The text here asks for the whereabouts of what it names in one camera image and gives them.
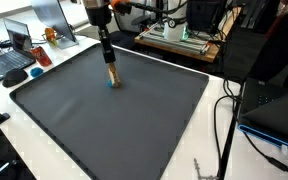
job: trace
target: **blue object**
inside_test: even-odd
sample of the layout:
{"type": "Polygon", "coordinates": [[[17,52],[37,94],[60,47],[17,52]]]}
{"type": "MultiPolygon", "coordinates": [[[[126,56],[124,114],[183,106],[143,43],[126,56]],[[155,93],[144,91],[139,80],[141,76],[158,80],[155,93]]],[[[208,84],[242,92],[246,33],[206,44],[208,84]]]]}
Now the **blue object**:
{"type": "Polygon", "coordinates": [[[110,79],[107,81],[107,85],[108,85],[109,87],[113,88],[113,84],[112,84],[112,81],[111,81],[110,79]]]}
{"type": "Polygon", "coordinates": [[[43,74],[43,69],[36,67],[31,69],[30,74],[33,78],[36,78],[37,76],[43,74]]]}

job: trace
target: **laptop screen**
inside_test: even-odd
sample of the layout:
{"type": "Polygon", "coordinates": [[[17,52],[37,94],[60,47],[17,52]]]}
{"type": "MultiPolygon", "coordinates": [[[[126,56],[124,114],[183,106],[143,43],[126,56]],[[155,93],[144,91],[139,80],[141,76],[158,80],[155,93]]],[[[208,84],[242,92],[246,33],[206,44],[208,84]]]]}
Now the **laptop screen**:
{"type": "Polygon", "coordinates": [[[32,47],[32,41],[27,25],[6,18],[4,18],[4,24],[13,49],[29,52],[32,47]]]}

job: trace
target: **black mat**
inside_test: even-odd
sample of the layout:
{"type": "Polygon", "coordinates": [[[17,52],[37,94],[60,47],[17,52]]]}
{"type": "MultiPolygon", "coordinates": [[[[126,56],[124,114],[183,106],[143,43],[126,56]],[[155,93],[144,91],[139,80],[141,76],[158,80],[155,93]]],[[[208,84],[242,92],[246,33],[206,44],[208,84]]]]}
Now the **black mat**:
{"type": "Polygon", "coordinates": [[[115,49],[122,87],[107,85],[99,45],[11,93],[93,179],[159,179],[208,76],[115,49]]]}

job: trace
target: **computer mouse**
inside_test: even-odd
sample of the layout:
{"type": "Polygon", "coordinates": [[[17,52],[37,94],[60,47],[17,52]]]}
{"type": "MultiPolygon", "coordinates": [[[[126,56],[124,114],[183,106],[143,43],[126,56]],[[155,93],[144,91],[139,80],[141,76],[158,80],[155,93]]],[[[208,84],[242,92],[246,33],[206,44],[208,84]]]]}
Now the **computer mouse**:
{"type": "Polygon", "coordinates": [[[5,74],[3,86],[14,86],[24,81],[27,77],[28,75],[23,69],[12,69],[5,74]]]}

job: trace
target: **laptop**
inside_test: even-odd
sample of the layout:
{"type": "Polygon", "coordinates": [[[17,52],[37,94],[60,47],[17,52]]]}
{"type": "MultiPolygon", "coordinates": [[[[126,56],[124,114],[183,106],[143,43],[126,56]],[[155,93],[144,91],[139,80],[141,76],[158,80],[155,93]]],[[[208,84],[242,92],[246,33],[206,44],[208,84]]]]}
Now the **laptop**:
{"type": "Polygon", "coordinates": [[[240,110],[244,112],[239,113],[238,129],[275,146],[288,147],[288,89],[258,82],[249,79],[244,85],[244,95],[253,99],[246,103],[247,99],[243,98],[244,108],[241,106],[240,110]],[[268,99],[260,105],[259,97],[264,95],[268,95],[268,99]]]}
{"type": "Polygon", "coordinates": [[[27,25],[7,18],[3,20],[13,50],[0,55],[0,80],[4,79],[8,71],[24,69],[36,62],[30,53],[32,41],[27,25]]]}

